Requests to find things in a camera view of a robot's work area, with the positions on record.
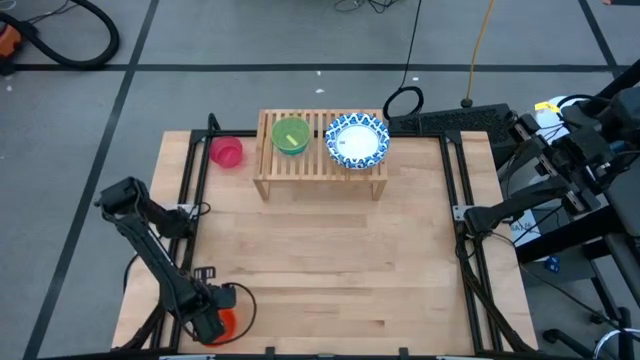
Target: metal clamp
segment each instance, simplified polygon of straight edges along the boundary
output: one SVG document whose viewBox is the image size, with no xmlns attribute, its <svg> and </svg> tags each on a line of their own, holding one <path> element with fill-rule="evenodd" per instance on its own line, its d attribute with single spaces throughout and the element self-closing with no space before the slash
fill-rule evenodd
<svg viewBox="0 0 640 360">
<path fill-rule="evenodd" d="M 453 209 L 453 220 L 455 221 L 464 221 L 464 213 L 473 208 L 475 206 L 472 205 L 454 205 Z"/>
</svg>

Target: wooden table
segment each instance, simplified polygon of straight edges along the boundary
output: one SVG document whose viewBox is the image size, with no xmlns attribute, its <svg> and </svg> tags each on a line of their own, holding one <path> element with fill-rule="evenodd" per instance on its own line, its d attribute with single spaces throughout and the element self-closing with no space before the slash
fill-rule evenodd
<svg viewBox="0 0 640 360">
<path fill-rule="evenodd" d="M 486 134 L 462 136 L 476 203 L 500 202 Z M 188 139 L 189 132 L 164 135 L 151 185 L 161 204 L 177 201 Z M 275 346 L 279 354 L 394 355 L 399 347 L 413 355 L 473 353 L 437 139 L 392 139 L 379 202 L 370 200 L 366 186 L 326 184 L 275 184 L 263 202 L 252 181 L 255 139 L 241 141 L 246 157 L 238 168 L 209 167 L 204 200 L 212 211 L 201 218 L 193 264 L 216 266 L 217 282 L 249 286 L 257 321 L 245 338 L 215 349 L 183 333 L 180 352 L 263 354 Z M 452 146 L 450 155 L 455 166 Z M 456 184 L 461 197 L 459 178 Z M 509 236 L 507 226 L 496 232 Z M 496 305 L 536 347 L 513 248 L 497 238 L 484 244 Z M 136 262 L 114 346 L 138 329 L 157 293 L 155 279 Z M 243 329 L 250 303 L 238 293 Z M 486 322 L 482 326 L 489 348 Z M 164 345 L 169 333 L 165 326 Z"/>
</svg>

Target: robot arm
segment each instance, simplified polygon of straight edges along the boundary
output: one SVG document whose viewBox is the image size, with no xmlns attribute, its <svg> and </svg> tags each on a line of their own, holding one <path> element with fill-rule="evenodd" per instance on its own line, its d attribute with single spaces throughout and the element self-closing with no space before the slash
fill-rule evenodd
<svg viewBox="0 0 640 360">
<path fill-rule="evenodd" d="M 183 326 L 190 322 L 203 344 L 212 344 L 223 335 L 225 328 L 218 310 L 235 306 L 235 288 L 208 285 L 179 269 L 149 228 L 152 223 L 163 237 L 187 237 L 192 231 L 189 215 L 182 209 L 162 208 L 149 198 L 144 184 L 132 177 L 102 191 L 94 205 L 129 240 L 158 280 L 163 307 Z"/>
</svg>

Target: wooden slat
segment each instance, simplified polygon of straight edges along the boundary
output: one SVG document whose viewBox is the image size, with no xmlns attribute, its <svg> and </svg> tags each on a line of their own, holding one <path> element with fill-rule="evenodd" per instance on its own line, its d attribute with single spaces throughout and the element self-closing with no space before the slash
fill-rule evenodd
<svg viewBox="0 0 640 360">
<path fill-rule="evenodd" d="M 274 111 L 273 114 L 273 125 L 280 120 L 279 113 Z M 271 175 L 279 175 L 280 174 L 280 150 L 278 150 L 275 145 L 273 146 L 273 163 L 271 164 Z"/>
<path fill-rule="evenodd" d="M 271 142 L 271 129 L 273 128 L 273 115 L 267 111 L 266 113 L 266 126 L 265 129 L 265 139 L 264 139 L 264 147 L 262 154 L 262 177 L 267 178 L 268 174 L 271 173 L 271 166 L 273 162 L 273 143 Z"/>
<path fill-rule="evenodd" d="M 323 154 L 324 154 L 324 135 L 323 135 L 323 129 L 324 129 L 324 123 L 323 123 L 323 117 L 322 117 L 322 112 L 314 112 L 315 114 L 318 115 L 318 126 L 316 127 L 318 129 L 318 173 L 317 175 L 319 177 L 322 177 L 322 175 L 324 175 L 324 171 L 323 171 L 323 166 L 324 166 L 324 159 L 323 159 Z"/>
<path fill-rule="evenodd" d="M 264 131 L 267 123 L 267 112 L 260 111 L 260 120 L 258 120 L 258 133 L 256 134 L 256 154 L 262 154 L 264 149 Z M 256 156 L 256 168 L 254 176 L 261 177 L 263 156 Z"/>
</svg>

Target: wooden dish rack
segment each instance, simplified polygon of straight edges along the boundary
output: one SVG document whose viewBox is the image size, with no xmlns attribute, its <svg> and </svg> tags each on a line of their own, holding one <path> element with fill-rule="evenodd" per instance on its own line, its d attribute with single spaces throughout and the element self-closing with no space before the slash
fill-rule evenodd
<svg viewBox="0 0 640 360">
<path fill-rule="evenodd" d="M 274 109 L 260 111 L 258 121 L 256 168 L 253 181 L 263 200 L 269 199 L 273 182 L 350 182 L 369 184 L 373 200 L 379 200 L 387 184 L 387 164 L 363 170 L 350 170 L 329 158 L 324 135 L 333 120 L 343 114 L 362 112 L 382 119 L 380 110 L 302 110 Z M 309 124 L 310 138 L 305 151 L 299 155 L 285 155 L 271 142 L 271 129 L 277 121 L 297 116 Z"/>
</svg>

